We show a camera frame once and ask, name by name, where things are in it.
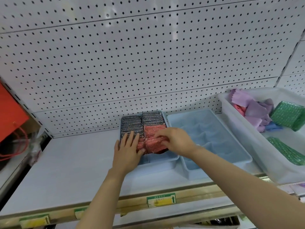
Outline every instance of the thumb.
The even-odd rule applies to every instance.
[[[137,155],[139,156],[139,158],[141,158],[141,156],[145,153],[145,149],[141,149],[138,151]]]
[[[160,144],[166,146],[166,148],[169,148],[170,146],[170,143],[167,140],[163,140]]]

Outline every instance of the blue plastic tray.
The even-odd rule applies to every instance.
[[[165,121],[165,124],[167,127],[168,123],[166,121],[166,117],[164,113],[162,112],[163,119]],[[140,162],[135,168],[134,171],[128,174],[128,176],[141,176],[146,175],[150,173],[157,173],[168,169],[173,169],[176,167],[177,160],[179,158],[179,155],[173,153],[172,151],[166,151],[162,154],[146,154],[143,155],[140,159]]]
[[[184,129],[200,146],[239,167],[251,162],[252,157],[209,109],[168,115],[170,127]],[[191,159],[181,156],[184,172],[188,179],[207,177]]]

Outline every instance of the green sponge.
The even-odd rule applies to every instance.
[[[305,165],[305,156],[303,154],[290,148],[278,138],[268,137],[267,140],[292,164]]]
[[[305,124],[305,108],[302,105],[282,101],[274,109],[270,118],[278,125],[298,131]]]

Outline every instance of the hand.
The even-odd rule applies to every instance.
[[[126,174],[133,171],[140,161],[141,156],[145,152],[145,149],[141,149],[137,153],[137,145],[140,135],[137,134],[133,140],[134,132],[131,131],[128,140],[127,133],[123,136],[119,148],[119,140],[114,145],[114,156],[112,169],[118,175],[125,177]]]
[[[166,146],[169,150],[177,153],[178,155],[190,158],[192,152],[201,148],[197,146],[189,135],[181,128],[165,128],[158,131],[155,134],[155,138],[159,136],[166,136],[169,138],[169,142],[164,140],[162,145]]]

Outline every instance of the forearm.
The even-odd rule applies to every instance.
[[[197,149],[190,158],[256,227],[260,229],[304,227],[305,206],[295,197],[250,175],[204,148]]]
[[[103,184],[77,224],[77,229],[112,228],[123,180],[122,175],[117,175],[112,169],[108,171]]]

